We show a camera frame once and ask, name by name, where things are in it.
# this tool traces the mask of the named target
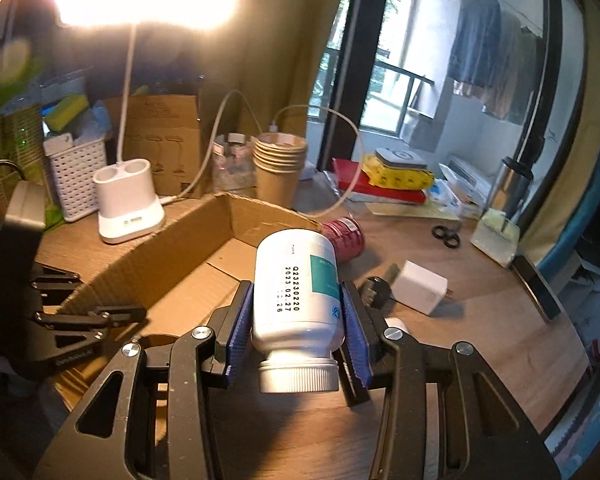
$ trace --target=teal label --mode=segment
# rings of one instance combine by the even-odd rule
[[[320,256],[310,255],[311,258],[311,290],[326,294],[336,300],[340,299],[336,266]]]

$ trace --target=metal screw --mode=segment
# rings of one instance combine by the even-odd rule
[[[211,335],[211,329],[208,326],[197,326],[191,332],[196,339],[206,339]]]
[[[122,347],[122,355],[125,357],[133,357],[138,355],[140,345],[138,343],[127,343]]]
[[[456,345],[456,352],[461,355],[471,355],[474,353],[474,347],[469,343],[460,342]]]
[[[398,339],[402,339],[402,330],[395,326],[390,326],[384,331],[384,337],[391,341],[398,341]]]

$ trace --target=yellow package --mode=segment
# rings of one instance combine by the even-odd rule
[[[429,189],[435,182],[435,177],[429,170],[388,168],[375,155],[365,157],[362,171],[369,177],[369,184],[384,189],[418,191]]]

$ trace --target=white power adapter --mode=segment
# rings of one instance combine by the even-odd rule
[[[406,261],[391,286],[394,299],[426,316],[446,296],[448,279]]]

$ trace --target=cardboard box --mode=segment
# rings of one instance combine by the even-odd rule
[[[116,132],[120,127],[120,98],[104,101]],[[195,96],[157,95],[129,98],[126,117],[125,160],[145,158],[151,163],[158,195],[175,195],[194,179],[204,147]],[[191,197],[200,197],[203,183]]]
[[[96,304],[139,303],[148,309],[142,335],[180,336],[229,304],[240,280],[253,281],[256,248],[264,238],[284,229],[320,231],[318,222],[301,214],[230,194],[186,201],[181,208],[163,229],[137,245],[130,242],[126,253],[59,312],[86,314]],[[101,245],[97,237],[83,237],[80,252],[97,259]],[[103,357],[62,373],[56,389],[70,409],[128,338],[128,331],[119,334]]]

